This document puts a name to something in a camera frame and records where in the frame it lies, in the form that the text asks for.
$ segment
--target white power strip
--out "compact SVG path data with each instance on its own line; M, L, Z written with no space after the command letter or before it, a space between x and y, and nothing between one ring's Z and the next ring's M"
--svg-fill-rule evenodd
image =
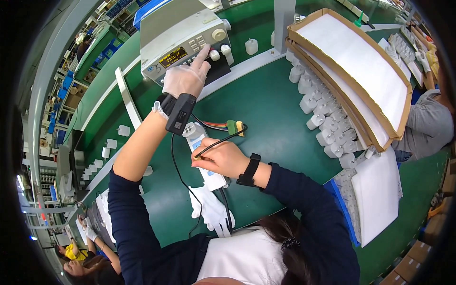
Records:
M192 152L201 145L201 140L203 138L208 137L206 130L199 123L188 123L185 126L182 136L187 139L188 146ZM227 181L223 175L203 168L198 169L204 179L204 185L210 191L228 187Z

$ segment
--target display screen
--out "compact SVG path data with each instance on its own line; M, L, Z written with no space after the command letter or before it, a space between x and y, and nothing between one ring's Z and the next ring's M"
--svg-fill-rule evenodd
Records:
M159 63L163 65L164 68L168 68L170 65L178 61L179 59L183 58L187 55L187 52L184 50L183 47L176 49L173 52L170 52L167 56L162 58Z

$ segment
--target wristband device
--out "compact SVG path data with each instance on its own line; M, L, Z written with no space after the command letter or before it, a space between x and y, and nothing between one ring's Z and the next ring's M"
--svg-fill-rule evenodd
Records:
M197 102L196 97L182 93L175 99L172 95L166 93L162 94L157 101L160 102L163 112L168 115L165 129L176 135L182 135Z
M258 168L259 161L261 160L261 156L257 155L256 153L252 153L250 156L250 162L247 168L244 171L244 174L239 175L239 178L236 180L237 184L256 187L254 185L254 175Z

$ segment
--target jeans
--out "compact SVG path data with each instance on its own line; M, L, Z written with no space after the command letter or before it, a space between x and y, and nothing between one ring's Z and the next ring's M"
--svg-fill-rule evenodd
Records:
M406 162L412 156L412 153L408 151L395 150L394 152L396 153L397 163Z

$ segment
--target green workbench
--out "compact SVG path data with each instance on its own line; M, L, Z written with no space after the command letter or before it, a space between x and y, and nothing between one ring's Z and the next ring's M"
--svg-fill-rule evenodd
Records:
M100 53L109 45L112 39L117 39L120 43L124 43L117 37L117 31L111 25L106 25L103 30L96 36L95 40L90 44L88 50L84 53L79 68L74 73L74 79L82 82L86 85L90 85L89 82L84 80L87 72L92 66L93 62L98 58Z
M360 9L373 10L372 15L368 14L373 24L395 23L398 11L394 8L378 8L378 2L368 0L352 2ZM335 0L297 0L296 12L308 15L323 7L335 10L350 21L357 20L352 12ZM272 47L270 36L274 30L273 0L247 2L224 10L218 16L231 23L232 30L228 35L235 64L252 57L245 52L244 47L249 38L258 41L258 53ZM398 29L372 31L368 34L378 42L382 37L388 38L396 32ZM82 99L83 104L73 116L70 128L82 127L93 106L115 80L114 70L117 67L124 70L138 56L139 33L136 33L98 73ZM265 162L277 162L282 167L301 171L318 183L324 183L337 174L341 167L338 160L330 159L324 154L323 148L315 139L317 131L310 131L305 126L310 115L305 115L299 107L302 95L297 91L297 84L288 79L290 69L291 64L285 58L257 69L203 99L196 105L194 114L211 122L225 122L228 119L245 122L249 126L246 137L232 139L245 154L261 154ZM140 116L145 118L161 94L161 88L153 81L143 79L140 64L126 74L125 80ZM120 124L133 130L119 88L115 87L84 130L80 144L85 149L87 165L95 159L102 159L101 149L108 138L118 141L118 148L111 150L111 156L125 144L128 138L117 134L116 129ZM226 136L226 133L216 130L208 130L208 134L219 139ZM167 135L150 162L154 173L144 177L142 182L150 223L162 246L187 238L189 230L197 221L190 216L190 196L179 181L170 150L171 136ZM203 179L199 170L190 167L190 149L184 138L175 138L174 152L183 180L192 187L202 186ZM447 151L441 151L430 158L401 167L404 198L400 202L399 217L367 247L356 248L362 273L361 284L372 281L384 272L394 260L393 257L398 256L412 239L427 212L427 204L438 188L441 179L438 172L443 172L442 162L447 156ZM426 168L426 165L432 165L432 168ZM108 188L108 182L107 176L89 194L85 200L87 206L91 206L96 195ZM283 208L273 197L260 193L255 188L237 185L235 181L231 181L226 194L236 219L236 228ZM75 216L70 223L73 231L77 232L74 219ZM202 222L193 234L199 232L208 232ZM394 247L391 247L392 240L395 241Z

